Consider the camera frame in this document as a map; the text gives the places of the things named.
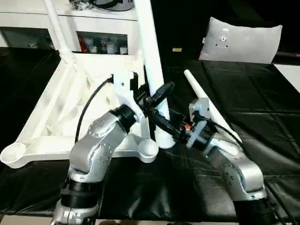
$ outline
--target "wire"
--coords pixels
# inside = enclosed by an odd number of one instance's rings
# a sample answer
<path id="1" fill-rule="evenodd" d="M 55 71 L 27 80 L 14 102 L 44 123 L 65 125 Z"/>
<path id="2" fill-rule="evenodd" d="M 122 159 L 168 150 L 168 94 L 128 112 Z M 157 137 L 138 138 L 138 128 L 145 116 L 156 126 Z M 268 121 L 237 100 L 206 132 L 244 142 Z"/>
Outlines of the wire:
<path id="1" fill-rule="evenodd" d="M 265 182 L 265 185 L 267 186 L 267 188 L 269 189 L 269 191 L 274 195 L 274 197 L 276 198 L 276 200 L 278 201 L 278 203 L 281 205 L 281 207 L 283 208 L 283 210 L 285 211 L 285 213 L 288 215 L 291 223 L 293 225 L 297 225 L 297 222 L 296 222 L 295 218 L 292 216 L 291 212 L 285 206 L 285 204 L 283 203 L 283 201 L 281 200 L 281 198 L 278 196 L 278 194 L 276 193 L 276 191 L 274 190 L 274 188 L 272 188 L 272 186 L 269 183 L 267 183 L 267 182 Z"/>
<path id="2" fill-rule="evenodd" d="M 280 223 L 282 225 L 286 225 L 286 222 L 282 219 L 282 217 L 280 216 L 280 214 L 278 213 L 277 210 L 274 210 L 275 216 L 277 217 L 277 219 L 280 221 Z"/>
<path id="3" fill-rule="evenodd" d="M 249 154 L 247 153 L 243 143 L 237 139 L 233 133 L 231 133 L 231 131 L 229 131 L 228 129 L 226 129 L 225 127 L 219 125 L 218 123 L 206 118 L 206 117 L 203 117 L 203 116 L 200 116 L 200 119 L 201 120 L 205 120 L 207 121 L 207 123 L 210 123 L 214 126 L 216 126 L 217 128 L 220 128 L 222 130 L 224 130 L 227 134 L 229 134 L 238 144 L 239 146 L 243 149 L 245 155 L 251 160 L 251 157 L 249 156 Z M 280 204 L 280 206 L 283 208 L 283 210 L 285 211 L 285 213 L 287 214 L 287 216 L 289 217 L 291 223 L 293 225 L 297 225 L 297 222 L 295 220 L 295 218 L 292 216 L 291 212 L 289 211 L 289 209 L 285 206 L 284 202 L 280 199 L 279 195 L 275 192 L 275 190 L 272 188 L 272 186 L 265 180 L 264 181 L 264 184 L 266 185 L 266 187 L 270 190 L 270 192 L 274 195 L 274 197 L 276 198 L 277 202 Z M 276 215 L 279 219 L 279 221 L 283 221 L 283 219 L 280 217 L 279 213 L 277 213 Z"/>
<path id="4" fill-rule="evenodd" d="M 78 121 L 78 124 L 77 124 L 77 129 L 76 129 L 76 135 L 75 135 L 75 143 L 78 141 L 78 138 L 79 138 L 79 133 L 80 133 L 80 127 L 81 127 L 81 124 L 83 122 L 83 117 L 91 103 L 91 101 L 93 100 L 93 98 L 96 96 L 96 94 L 104 87 L 104 85 L 106 85 L 107 83 L 112 83 L 113 82 L 113 78 L 110 77 L 108 78 L 107 80 L 105 80 L 102 84 L 100 84 L 97 89 L 93 92 L 93 94 L 90 96 L 89 100 L 87 101 L 87 103 L 85 104 L 82 112 L 81 112 L 81 115 L 79 117 L 79 121 Z"/>

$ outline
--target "white pillow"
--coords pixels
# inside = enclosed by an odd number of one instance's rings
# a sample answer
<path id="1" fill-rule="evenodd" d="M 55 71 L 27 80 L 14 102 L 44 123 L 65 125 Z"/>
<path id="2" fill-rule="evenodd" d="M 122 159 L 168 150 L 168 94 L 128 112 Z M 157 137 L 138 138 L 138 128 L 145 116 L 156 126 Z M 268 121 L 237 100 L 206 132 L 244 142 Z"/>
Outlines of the white pillow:
<path id="1" fill-rule="evenodd" d="M 282 26 L 237 27 L 210 18 L 200 60 L 271 63 L 279 46 Z"/>

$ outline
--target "white tube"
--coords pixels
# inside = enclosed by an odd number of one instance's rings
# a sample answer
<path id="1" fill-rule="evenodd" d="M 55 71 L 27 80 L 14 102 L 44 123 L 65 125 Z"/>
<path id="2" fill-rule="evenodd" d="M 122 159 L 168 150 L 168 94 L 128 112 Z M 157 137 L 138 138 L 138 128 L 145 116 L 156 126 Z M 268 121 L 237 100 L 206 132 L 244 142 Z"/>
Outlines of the white tube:
<path id="1" fill-rule="evenodd" d="M 187 70 L 184 71 L 184 75 L 186 76 L 188 82 L 192 86 L 192 88 L 193 88 L 193 90 L 194 90 L 194 92 L 195 92 L 195 94 L 197 95 L 198 98 L 208 98 L 209 99 L 209 101 L 210 101 L 210 116 L 211 116 L 211 120 L 214 121 L 214 122 L 216 122 L 216 123 L 218 123 L 219 125 L 223 126 L 224 128 L 226 128 L 230 132 L 232 132 L 232 134 L 237 139 L 239 139 L 240 141 L 242 141 L 241 138 L 240 138 L 240 136 L 230 128 L 230 126 L 228 125 L 228 123 L 225 121 L 224 117 L 221 115 L 221 113 L 219 112 L 219 110 L 215 107 L 215 105 L 213 104 L 213 102 L 210 100 L 210 98 L 205 93 L 205 91 L 203 90 L 203 88 L 200 86 L 200 84 L 194 78 L 194 76 L 192 75 L 192 73 L 187 69 Z M 217 129 L 217 130 L 222 135 L 224 135 L 227 138 L 233 140 L 233 138 L 231 136 L 229 136 L 225 131 L 223 131 L 221 129 Z"/>
<path id="2" fill-rule="evenodd" d="M 60 25 L 59 18 L 58 18 L 57 12 L 55 10 L 55 7 L 52 3 L 52 0 L 44 0 L 44 2 L 45 2 L 46 10 L 47 10 L 48 17 L 50 19 L 52 28 L 53 28 L 55 36 L 58 40 L 58 44 L 59 44 L 58 50 L 60 52 L 60 56 L 67 64 L 74 63 L 73 53 L 71 52 L 71 50 L 67 44 L 66 37 L 64 36 L 64 33 L 62 31 L 62 27 Z"/>
<path id="3" fill-rule="evenodd" d="M 139 23 L 150 94 L 154 95 L 156 90 L 164 84 L 164 77 L 160 64 L 151 2 L 150 0 L 134 0 L 134 4 Z M 170 119 L 167 100 L 163 101 L 157 109 L 166 119 Z M 170 148 L 175 144 L 172 136 L 158 127 L 155 130 L 155 139 L 159 147 L 163 149 Z"/>

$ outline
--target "white floor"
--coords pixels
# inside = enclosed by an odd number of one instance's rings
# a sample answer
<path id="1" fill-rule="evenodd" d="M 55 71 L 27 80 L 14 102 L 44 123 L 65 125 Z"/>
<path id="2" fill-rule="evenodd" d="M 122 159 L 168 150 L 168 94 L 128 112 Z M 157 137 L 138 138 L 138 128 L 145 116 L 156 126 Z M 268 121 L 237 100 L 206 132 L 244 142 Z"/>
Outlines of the white floor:
<path id="1" fill-rule="evenodd" d="M 51 218 L 5 216 L 0 225 L 50 225 Z M 166 221 L 97 220 L 96 225 L 167 225 Z M 235 223 L 191 223 L 192 225 L 237 225 Z"/>

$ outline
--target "black cable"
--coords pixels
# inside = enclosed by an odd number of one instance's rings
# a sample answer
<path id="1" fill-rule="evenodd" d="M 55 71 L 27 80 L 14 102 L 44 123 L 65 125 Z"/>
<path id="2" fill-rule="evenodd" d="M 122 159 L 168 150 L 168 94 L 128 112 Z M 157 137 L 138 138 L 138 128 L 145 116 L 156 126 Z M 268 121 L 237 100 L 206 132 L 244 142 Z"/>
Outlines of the black cable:
<path id="1" fill-rule="evenodd" d="M 108 78 L 107 80 L 105 80 L 102 84 L 99 85 L 99 87 L 97 87 L 97 89 L 93 92 L 93 94 L 90 96 L 88 102 L 85 104 L 83 110 L 82 110 L 82 113 L 79 117 L 79 121 L 78 121 L 78 124 L 77 124 L 77 129 L 76 129 L 76 135 L 75 135 L 75 143 L 78 141 L 78 138 L 79 138 L 79 132 L 80 132 L 80 127 L 81 127 L 81 124 L 83 122 L 83 117 L 91 103 L 91 101 L 93 100 L 93 98 L 96 96 L 96 94 L 104 87 L 104 85 L 106 85 L 107 83 L 112 83 L 113 82 L 113 78 L 110 77 Z"/>
<path id="2" fill-rule="evenodd" d="M 280 223 L 282 225 L 286 225 L 285 221 L 282 219 L 282 217 L 280 216 L 280 214 L 278 213 L 277 210 L 274 210 L 275 216 L 277 217 L 277 219 L 280 221 Z"/>
<path id="3" fill-rule="evenodd" d="M 132 8 L 125 9 L 125 10 L 114 10 L 114 9 L 108 9 L 108 8 L 100 8 L 100 7 L 97 7 L 97 6 L 95 6 L 95 7 L 99 8 L 99 9 L 103 9 L 103 10 L 109 11 L 109 12 L 127 12 L 127 11 L 129 11 L 129 10 L 131 10 L 131 9 L 134 8 L 134 7 L 132 7 Z"/>
<path id="4" fill-rule="evenodd" d="M 274 197 L 276 198 L 276 200 L 278 201 L 278 203 L 281 205 L 281 207 L 283 208 L 283 210 L 285 211 L 285 213 L 288 215 L 291 223 L 293 225 L 297 225 L 297 222 L 296 222 L 295 218 L 292 216 L 291 212 L 285 206 L 285 204 L 283 203 L 283 201 L 281 200 L 281 198 L 279 197 L 279 195 L 276 193 L 276 191 L 274 190 L 274 188 L 272 188 L 272 186 L 268 182 L 265 182 L 265 185 L 267 186 L 267 188 L 269 189 L 269 191 L 274 195 Z"/>
<path id="5" fill-rule="evenodd" d="M 243 149 L 245 155 L 251 160 L 251 157 L 249 157 L 250 155 L 247 153 L 247 151 L 246 151 L 246 149 L 245 149 L 243 143 L 242 143 L 238 138 L 236 138 L 236 137 L 234 136 L 234 134 L 233 134 L 231 131 L 229 131 L 229 130 L 226 129 L 225 127 L 219 125 L 218 123 L 216 123 L 216 122 L 214 122 L 214 121 L 212 121 L 212 120 L 210 120 L 210 119 L 208 119 L 208 118 L 206 118 L 206 117 L 200 116 L 200 119 L 201 119 L 201 120 L 207 121 L 207 123 L 210 123 L 210 124 L 216 126 L 217 128 L 220 128 L 220 129 L 224 130 L 227 134 L 229 134 L 229 135 L 230 135 L 230 136 L 231 136 L 231 137 L 239 144 L 239 146 Z M 275 190 L 272 188 L 272 186 L 271 186 L 266 180 L 264 180 L 264 184 L 265 184 L 266 187 L 270 190 L 270 192 L 274 195 L 274 197 L 276 198 L 276 200 L 278 201 L 278 203 L 280 204 L 280 206 L 283 208 L 283 210 L 285 211 L 285 213 L 286 213 L 287 216 L 289 217 L 291 223 L 292 223 L 293 225 L 297 225 L 297 222 L 296 222 L 295 218 L 292 216 L 291 212 L 290 212 L 289 209 L 285 206 L 284 202 L 280 199 L 279 195 L 275 192 Z M 280 221 L 283 221 L 283 219 L 280 217 L 279 213 L 278 213 L 278 215 L 276 215 L 276 216 L 278 217 L 278 219 L 279 219 Z"/>

